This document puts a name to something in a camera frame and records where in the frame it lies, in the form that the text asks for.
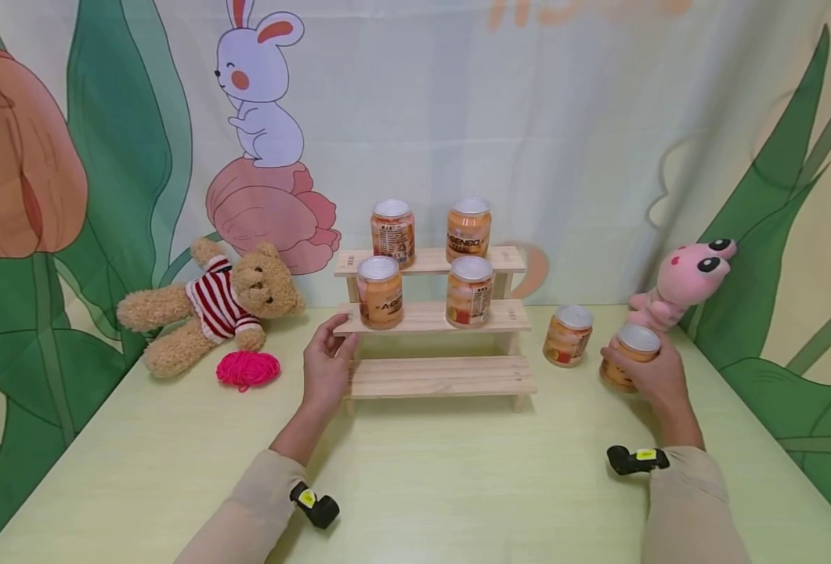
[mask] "wooden shelf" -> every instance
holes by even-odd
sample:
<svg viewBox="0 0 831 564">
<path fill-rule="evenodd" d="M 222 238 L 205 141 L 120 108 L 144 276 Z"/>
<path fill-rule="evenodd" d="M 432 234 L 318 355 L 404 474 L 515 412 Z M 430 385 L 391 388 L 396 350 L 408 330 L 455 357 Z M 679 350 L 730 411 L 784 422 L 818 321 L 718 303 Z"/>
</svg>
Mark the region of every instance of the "wooden shelf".
<svg viewBox="0 0 831 564">
<path fill-rule="evenodd" d="M 337 267 L 334 268 L 334 277 L 349 278 L 356 276 L 356 267 L 364 258 L 374 253 L 368 249 L 363 251 L 339 251 Z M 487 260 L 493 265 L 495 273 L 523 273 L 526 263 L 515 246 L 492 246 L 487 249 Z M 450 271 L 450 263 L 446 261 L 446 249 L 417 249 L 415 262 L 402 271 L 408 274 L 445 274 Z"/>
<path fill-rule="evenodd" d="M 490 303 L 490 318 L 482 327 L 460 329 L 446 321 L 445 302 L 403 303 L 403 320 L 390 329 L 372 329 L 362 323 L 357 303 L 343 303 L 338 313 L 349 313 L 349 321 L 334 329 L 334 334 L 370 333 L 455 333 L 458 331 L 480 333 L 511 333 L 530 331 L 530 321 L 521 299 L 493 299 Z"/>
<path fill-rule="evenodd" d="M 537 392 L 524 356 L 370 359 L 357 361 L 350 372 L 350 400 Z"/>
</svg>

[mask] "tabletop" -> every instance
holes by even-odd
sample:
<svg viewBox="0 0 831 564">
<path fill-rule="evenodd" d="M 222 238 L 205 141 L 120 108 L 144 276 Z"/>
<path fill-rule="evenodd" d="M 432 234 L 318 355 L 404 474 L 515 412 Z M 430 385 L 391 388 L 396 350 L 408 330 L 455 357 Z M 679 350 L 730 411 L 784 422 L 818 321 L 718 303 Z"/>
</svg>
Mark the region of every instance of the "tabletop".
<svg viewBox="0 0 831 564">
<path fill-rule="evenodd" d="M 570 369 L 540 354 L 553 308 L 527 309 L 522 351 L 539 391 L 521 414 L 504 397 L 360 400 L 309 466 L 339 520 L 320 532 L 297 513 L 268 562 L 639 562 L 646 479 L 617 479 L 605 451 L 651 446 L 650 412 L 598 378 L 598 350 L 625 308 L 591 308 L 589 352 Z M 302 348 L 331 314 L 273 322 L 265 351 L 283 373 L 245 393 L 214 376 L 231 344 L 176 381 L 137 364 L 0 534 L 0 563 L 171 562 L 295 410 Z M 363 354 L 489 345 L 457 337 L 376 336 Z M 675 341 L 753 561 L 831 562 L 831 506 L 694 345 Z"/>
</svg>

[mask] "wooden tiered rack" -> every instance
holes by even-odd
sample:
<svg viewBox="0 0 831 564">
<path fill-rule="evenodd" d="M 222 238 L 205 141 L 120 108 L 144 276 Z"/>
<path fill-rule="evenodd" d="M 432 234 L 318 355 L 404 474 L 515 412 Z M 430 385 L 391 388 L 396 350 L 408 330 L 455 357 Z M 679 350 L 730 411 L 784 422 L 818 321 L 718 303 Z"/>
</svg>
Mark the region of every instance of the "wooden tiered rack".
<svg viewBox="0 0 831 564">
<path fill-rule="evenodd" d="M 526 271 L 518 249 L 515 246 L 488 249 L 487 260 L 493 266 L 493 301 L 487 323 L 474 329 L 461 329 L 447 323 L 445 302 L 406 302 L 405 299 L 403 321 L 399 325 L 385 331 L 368 328 L 359 315 L 356 287 L 356 267 L 368 256 L 372 256 L 372 251 L 339 251 L 334 276 L 346 279 L 349 303 L 340 304 L 338 311 L 349 313 L 349 321 L 338 327 L 335 334 L 360 333 L 362 338 L 380 338 L 382 334 L 493 333 L 502 354 L 356 358 L 350 370 L 346 412 L 354 414 L 355 400 L 439 396 L 512 396 L 512 409 L 522 410 L 524 398 L 529 393 L 536 393 L 537 385 L 518 346 L 518 333 L 530 331 L 530 322 L 521 299 L 509 297 L 512 274 Z M 412 277 L 449 272 L 446 250 L 440 248 L 417 250 L 415 262 L 402 274 Z"/>
</svg>

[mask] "cartoon rabbit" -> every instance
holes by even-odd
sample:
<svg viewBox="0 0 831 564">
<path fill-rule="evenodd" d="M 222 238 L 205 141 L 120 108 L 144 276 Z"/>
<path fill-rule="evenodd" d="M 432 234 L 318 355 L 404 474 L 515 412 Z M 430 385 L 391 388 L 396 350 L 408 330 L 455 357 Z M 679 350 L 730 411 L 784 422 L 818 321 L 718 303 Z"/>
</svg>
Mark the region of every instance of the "cartoon rabbit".
<svg viewBox="0 0 831 564">
<path fill-rule="evenodd" d="M 656 287 L 629 298 L 628 305 L 635 311 L 628 313 L 627 322 L 669 331 L 689 307 L 718 290 L 730 270 L 728 260 L 737 250 L 732 239 L 716 239 L 672 251 L 659 265 Z"/>
<path fill-rule="evenodd" d="M 294 13 L 274 12 L 249 27 L 255 0 L 226 0 L 233 29 L 218 43 L 215 76 L 237 116 L 227 123 L 237 127 L 237 137 L 247 159 L 257 168 L 292 165 L 302 156 L 302 130 L 289 113 L 277 105 L 290 87 L 290 71 L 280 47 L 302 39 L 302 20 Z"/>
</svg>

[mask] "plush toy eye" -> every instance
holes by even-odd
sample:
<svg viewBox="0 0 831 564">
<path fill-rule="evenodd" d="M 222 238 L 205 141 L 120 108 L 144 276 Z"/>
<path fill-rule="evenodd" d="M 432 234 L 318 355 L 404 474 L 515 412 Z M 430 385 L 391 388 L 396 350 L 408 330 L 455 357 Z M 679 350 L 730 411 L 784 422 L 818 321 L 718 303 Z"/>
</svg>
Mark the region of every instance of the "plush toy eye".
<svg viewBox="0 0 831 564">
<path fill-rule="evenodd" d="M 714 251 L 724 251 L 725 249 L 728 249 L 728 246 L 731 243 L 732 243 L 731 239 L 716 239 L 716 241 L 713 241 L 712 243 L 708 244 L 707 246 L 710 246 L 710 248 L 713 249 Z"/>
<path fill-rule="evenodd" d="M 717 256 L 705 258 L 702 261 L 698 262 L 698 270 L 701 273 L 712 273 L 716 269 L 716 267 L 719 266 L 719 262 L 722 261 Z"/>
</svg>

